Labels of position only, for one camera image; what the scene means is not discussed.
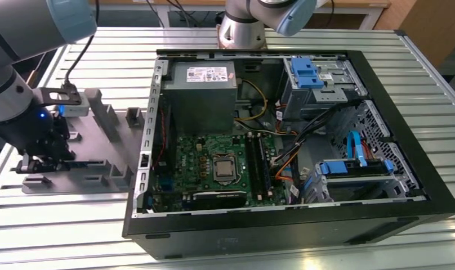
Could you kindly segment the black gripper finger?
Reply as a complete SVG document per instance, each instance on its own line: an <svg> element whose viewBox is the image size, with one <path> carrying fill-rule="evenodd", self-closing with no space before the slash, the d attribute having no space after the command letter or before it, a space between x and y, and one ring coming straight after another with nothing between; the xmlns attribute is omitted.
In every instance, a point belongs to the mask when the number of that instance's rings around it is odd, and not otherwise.
<svg viewBox="0 0 455 270"><path fill-rule="evenodd" d="M35 159L29 155L23 155L23 159L19 161L15 168L11 169L12 172L59 172L69 171L69 164L56 163L51 160L43 162Z"/></svg>

